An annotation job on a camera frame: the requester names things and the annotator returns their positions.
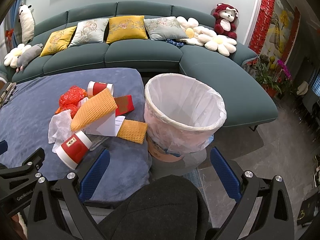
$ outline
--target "light blue embroidered pillow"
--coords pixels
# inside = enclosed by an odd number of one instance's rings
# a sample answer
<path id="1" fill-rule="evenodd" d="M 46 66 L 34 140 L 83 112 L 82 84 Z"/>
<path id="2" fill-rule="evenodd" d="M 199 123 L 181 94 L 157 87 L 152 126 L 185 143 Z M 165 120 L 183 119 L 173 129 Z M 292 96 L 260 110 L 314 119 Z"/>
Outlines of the light blue embroidered pillow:
<path id="1" fill-rule="evenodd" d="M 144 19 L 143 21 L 152 41 L 188 38 L 174 16 L 155 19 Z"/>
<path id="2" fill-rule="evenodd" d="M 87 43 L 102 43 L 104 31 L 108 22 L 109 18 L 92 19 L 79 22 L 75 36 L 73 37 L 69 47 Z"/>

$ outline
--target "sofa backrest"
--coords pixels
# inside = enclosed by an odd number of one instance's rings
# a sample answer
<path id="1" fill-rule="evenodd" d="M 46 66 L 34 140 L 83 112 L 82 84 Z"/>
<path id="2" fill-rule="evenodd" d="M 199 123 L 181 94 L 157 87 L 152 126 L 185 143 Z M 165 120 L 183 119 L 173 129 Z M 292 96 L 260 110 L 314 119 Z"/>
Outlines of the sofa backrest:
<path id="1" fill-rule="evenodd" d="M 215 24 L 215 18 L 210 14 L 176 5 L 145 1 L 100 3 L 71 9 L 40 22 L 35 26 L 35 37 L 30 45 L 37 43 L 45 45 L 52 32 L 76 26 L 78 22 L 84 20 L 123 15 L 144 15 L 146 19 L 183 16 L 188 20 L 192 17 L 200 25 L 210 29 L 213 29 Z"/>
<path id="2" fill-rule="evenodd" d="M 98 3 L 69 10 L 67 28 L 76 26 L 78 22 L 97 18 L 116 16 L 117 3 Z"/>
<path id="3" fill-rule="evenodd" d="M 63 30 L 66 28 L 68 22 L 68 11 L 60 13 L 49 19 L 40 22 L 35 26 L 35 36 L 29 43 L 31 46 L 42 43 L 45 45 L 50 34 L 55 31 Z"/>

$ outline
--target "white plastic bag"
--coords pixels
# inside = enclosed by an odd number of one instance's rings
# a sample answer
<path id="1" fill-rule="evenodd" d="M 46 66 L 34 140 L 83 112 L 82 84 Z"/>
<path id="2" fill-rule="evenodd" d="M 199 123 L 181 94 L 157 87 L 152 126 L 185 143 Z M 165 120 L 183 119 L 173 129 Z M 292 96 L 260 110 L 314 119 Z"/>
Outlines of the white plastic bag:
<path id="1" fill-rule="evenodd" d="M 218 92 L 181 74 L 151 78 L 145 96 L 148 136 L 168 153 L 185 155 L 204 149 L 227 118 Z"/>

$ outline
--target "white tissue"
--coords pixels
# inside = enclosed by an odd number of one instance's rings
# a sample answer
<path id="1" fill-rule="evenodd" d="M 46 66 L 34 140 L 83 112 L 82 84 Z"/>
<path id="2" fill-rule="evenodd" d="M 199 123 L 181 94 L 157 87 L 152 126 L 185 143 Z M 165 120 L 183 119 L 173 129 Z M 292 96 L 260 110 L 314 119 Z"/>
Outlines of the white tissue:
<path id="1" fill-rule="evenodd" d="M 56 148 L 72 135 L 70 112 L 69 109 L 54 115 L 49 123 L 48 142 L 54 143 L 52 148 L 54 153 L 56 153 Z"/>

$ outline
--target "red teddy bear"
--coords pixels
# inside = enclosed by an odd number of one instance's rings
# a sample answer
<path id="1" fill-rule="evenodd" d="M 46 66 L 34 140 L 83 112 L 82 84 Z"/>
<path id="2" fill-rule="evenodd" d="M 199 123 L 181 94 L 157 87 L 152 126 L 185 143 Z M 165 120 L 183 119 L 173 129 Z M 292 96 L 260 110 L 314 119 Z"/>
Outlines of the red teddy bear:
<path id="1" fill-rule="evenodd" d="M 233 31 L 236 30 L 234 22 L 238 18 L 238 10 L 231 5 L 219 3 L 212 15 L 217 19 L 214 31 L 217 34 L 225 35 L 236 40 L 237 34 Z"/>

